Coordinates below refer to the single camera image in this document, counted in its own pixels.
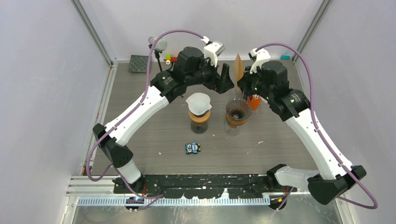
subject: small toy figure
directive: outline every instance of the small toy figure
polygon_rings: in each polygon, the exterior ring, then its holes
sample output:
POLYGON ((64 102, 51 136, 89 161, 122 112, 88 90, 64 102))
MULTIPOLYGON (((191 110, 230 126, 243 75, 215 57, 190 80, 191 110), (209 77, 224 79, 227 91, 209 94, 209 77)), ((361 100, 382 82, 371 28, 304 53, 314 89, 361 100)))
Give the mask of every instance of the small toy figure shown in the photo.
POLYGON ((164 59, 165 63, 167 65, 174 63, 175 61, 177 61, 177 57, 172 57, 171 55, 167 54, 165 55, 165 59, 164 59))
POLYGON ((186 144, 186 154, 198 154, 201 152, 201 145, 199 143, 193 142, 191 144, 186 144))

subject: purple cable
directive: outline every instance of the purple cable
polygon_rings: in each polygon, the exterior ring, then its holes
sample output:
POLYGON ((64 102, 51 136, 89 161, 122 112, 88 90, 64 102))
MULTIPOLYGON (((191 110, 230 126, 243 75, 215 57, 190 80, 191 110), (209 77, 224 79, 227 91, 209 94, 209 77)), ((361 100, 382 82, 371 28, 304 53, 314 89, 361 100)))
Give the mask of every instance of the purple cable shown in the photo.
POLYGON ((150 205, 152 205, 152 204, 154 204, 156 201, 158 201, 158 199, 160 199, 160 198, 154 199, 154 200, 153 200, 152 202, 150 202, 149 204, 147 204, 147 205, 145 205, 145 206, 143 206, 143 207, 141 207, 141 208, 138 208, 137 210, 138 210, 138 211, 145 210, 146 208, 150 207, 150 205))
POLYGON ((281 205, 279 205, 279 206, 276 208, 276 210, 272 213, 271 219, 274 217, 274 215, 275 215, 277 212, 279 212, 279 209, 283 206, 283 204, 286 203, 286 200, 289 198, 289 196, 290 196, 290 194, 291 194, 291 192, 292 192, 293 190, 294 190, 294 187, 292 187, 292 188, 290 189, 290 191, 289 191, 288 194, 286 195, 285 199, 282 201, 281 205))
MULTIPOLYGON (((103 139, 105 139, 105 137, 107 137, 112 131, 114 131, 116 127, 118 127, 118 126, 119 126, 123 121, 125 121, 132 113, 134 113, 134 112, 137 110, 137 108, 138 108, 138 107, 143 103, 143 101, 146 99, 147 92, 148 92, 148 89, 149 89, 149 82, 150 82, 151 56, 153 55, 154 47, 156 46, 157 42, 158 42, 162 37, 164 37, 164 36, 166 36, 166 35, 168 35, 168 34, 171 34, 171 33, 188 33, 188 34, 193 34, 193 35, 195 35, 195 36, 198 36, 198 37, 201 38, 201 39, 204 38, 204 36, 202 36, 202 35, 200 35, 200 34, 197 34, 197 33, 195 33, 195 32, 189 31, 189 30, 184 30, 184 29, 170 30, 170 31, 168 31, 168 32, 165 32, 165 33, 159 35, 159 36, 156 38, 156 40, 153 42, 153 45, 152 45, 151 48, 150 48, 150 53, 149 53, 149 55, 148 55, 147 69, 146 69, 146 89, 144 90, 144 94, 143 94, 143 96, 141 97, 140 103, 137 104, 128 114, 126 114, 125 117, 121 118, 121 119, 114 125, 114 127, 110 128, 102 137, 100 137, 100 138, 96 141, 96 143, 93 145, 93 147, 91 148, 91 150, 90 150, 89 153, 88 153, 88 157, 87 157, 87 159, 86 159, 86 167, 87 167, 86 172, 87 172, 88 178, 89 178, 91 181, 96 182, 96 181, 101 180, 101 179, 103 178, 103 176, 106 174, 106 172, 109 170, 109 168, 112 166, 112 164, 109 164, 109 165, 107 166, 107 168, 105 169, 105 171, 104 171, 98 178, 93 178, 92 175, 91 175, 91 171, 90 171, 90 160, 91 160, 91 158, 92 158, 93 152, 94 152, 95 149, 99 146, 99 144, 103 141, 103 139)), ((125 180, 125 178, 124 178, 121 174, 120 174, 120 176, 121 176, 122 180, 124 181, 125 185, 128 187, 128 189, 129 189, 132 193, 134 193, 135 195, 137 195, 137 196, 139 196, 139 197, 141 197, 141 198, 144 198, 144 199, 156 199, 156 198, 161 198, 161 197, 162 197, 162 195, 158 195, 158 196, 156 196, 156 197, 145 197, 145 196, 141 196, 141 195, 137 194, 137 193, 129 186, 128 182, 125 180)))
POLYGON ((374 195, 358 180, 358 178, 356 178, 355 175, 352 174, 352 172, 342 163, 342 160, 340 159, 340 157, 338 157, 338 155, 335 153, 335 151, 333 150, 333 148, 330 146, 330 144, 327 142, 326 138, 324 137, 324 135, 322 134, 322 132, 319 130, 319 126, 316 123, 316 118, 315 118, 315 111, 314 111, 314 102, 313 102, 313 83, 312 83, 312 75, 311 75, 311 71, 308 67, 308 63, 306 62, 306 60, 304 59, 304 57, 300 54, 300 52, 298 52, 296 49, 294 49, 293 47, 284 44, 284 43, 268 43, 268 44, 264 44, 261 47, 257 48, 256 52, 258 50, 261 50, 263 48, 269 47, 269 46, 283 46, 285 48, 290 49, 291 51, 293 51, 296 55, 298 55, 298 57, 300 57, 302 63, 304 64, 304 67, 307 71, 307 75, 308 75, 308 81, 310 84, 310 102, 311 102, 311 118, 313 121, 313 125, 315 126, 315 129, 318 132, 318 135, 320 136, 320 138, 322 139, 323 143, 326 145, 326 147, 329 149, 329 151, 332 153, 332 155, 335 157, 335 159, 337 160, 337 162, 339 164, 342 165, 342 168, 349 174, 349 176, 352 177, 352 179, 362 188, 362 190, 370 197, 371 201, 373 201, 373 206, 368 206, 368 205, 364 205, 358 202, 354 202, 352 200, 346 199, 344 197, 338 197, 341 200, 344 200, 346 202, 352 203, 354 205, 363 207, 365 209, 376 209, 378 208, 378 202, 375 199, 374 195))

